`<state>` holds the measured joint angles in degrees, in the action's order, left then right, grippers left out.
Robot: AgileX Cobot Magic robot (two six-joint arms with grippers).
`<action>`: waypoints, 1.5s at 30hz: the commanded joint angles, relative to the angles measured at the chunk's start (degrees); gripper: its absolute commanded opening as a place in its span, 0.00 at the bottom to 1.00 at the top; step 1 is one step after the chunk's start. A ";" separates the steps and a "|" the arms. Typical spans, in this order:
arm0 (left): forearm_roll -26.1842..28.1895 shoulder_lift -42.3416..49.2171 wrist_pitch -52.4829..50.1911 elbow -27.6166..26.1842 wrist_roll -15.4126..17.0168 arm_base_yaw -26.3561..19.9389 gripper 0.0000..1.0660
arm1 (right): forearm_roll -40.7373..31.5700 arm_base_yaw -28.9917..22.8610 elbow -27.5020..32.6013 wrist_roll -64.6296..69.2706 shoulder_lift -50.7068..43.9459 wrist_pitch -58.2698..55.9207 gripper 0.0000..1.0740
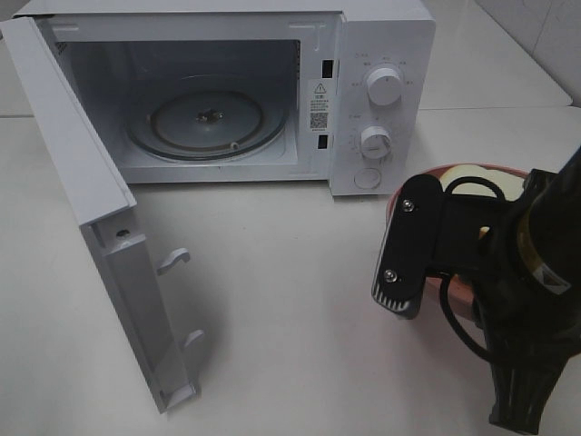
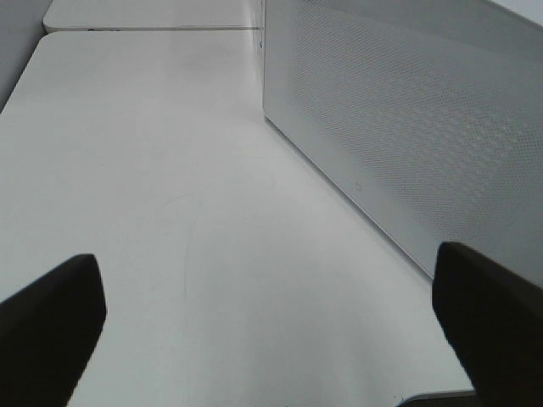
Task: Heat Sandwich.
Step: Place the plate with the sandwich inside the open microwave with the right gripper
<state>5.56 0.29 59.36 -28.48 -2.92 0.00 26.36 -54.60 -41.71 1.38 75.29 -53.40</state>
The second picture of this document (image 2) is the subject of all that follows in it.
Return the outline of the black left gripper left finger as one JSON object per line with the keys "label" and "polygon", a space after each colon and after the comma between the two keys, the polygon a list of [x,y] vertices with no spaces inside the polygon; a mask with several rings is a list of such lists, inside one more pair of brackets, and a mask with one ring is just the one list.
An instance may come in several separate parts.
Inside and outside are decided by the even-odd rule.
{"label": "black left gripper left finger", "polygon": [[1,404],[66,406],[106,320],[97,259],[78,254],[1,303]]}

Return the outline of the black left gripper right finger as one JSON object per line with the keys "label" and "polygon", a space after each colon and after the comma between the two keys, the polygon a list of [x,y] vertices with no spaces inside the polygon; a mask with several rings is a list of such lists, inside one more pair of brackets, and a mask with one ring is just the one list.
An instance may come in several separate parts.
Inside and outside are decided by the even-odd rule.
{"label": "black left gripper right finger", "polygon": [[542,404],[542,290],[461,243],[441,243],[432,306],[485,406]]}

